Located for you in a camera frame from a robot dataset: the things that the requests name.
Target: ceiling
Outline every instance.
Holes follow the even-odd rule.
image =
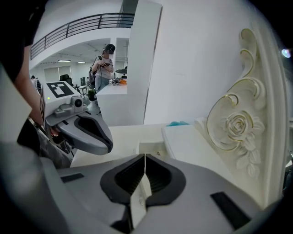
[[[71,60],[71,62],[93,63],[95,58],[102,55],[103,49],[110,43],[110,38],[104,38],[77,44],[59,51],[46,58],[40,64],[57,63],[58,60]],[[116,44],[116,61],[127,61],[129,39],[118,38]]]

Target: bright light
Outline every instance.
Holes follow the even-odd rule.
[[[288,49],[283,49],[282,55],[285,56],[286,58],[291,57],[290,51]]]

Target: black cap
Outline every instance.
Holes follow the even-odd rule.
[[[109,51],[109,54],[113,54],[115,51],[115,46],[113,44],[108,44],[106,45],[105,50]]]

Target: white pillar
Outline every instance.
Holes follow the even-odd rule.
[[[114,55],[113,55],[113,59],[112,59],[112,62],[113,62],[113,67],[114,67],[114,72],[111,74],[111,78],[113,79],[114,78],[114,74],[115,74],[115,70],[116,67],[116,52],[117,52],[117,38],[116,37],[112,37],[110,39],[110,44],[114,45],[115,46],[115,51],[114,51]]]

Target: black railing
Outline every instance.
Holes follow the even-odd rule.
[[[134,14],[127,13],[106,13],[74,20],[55,29],[33,44],[31,59],[55,43],[78,33],[109,27],[131,28],[133,20]]]

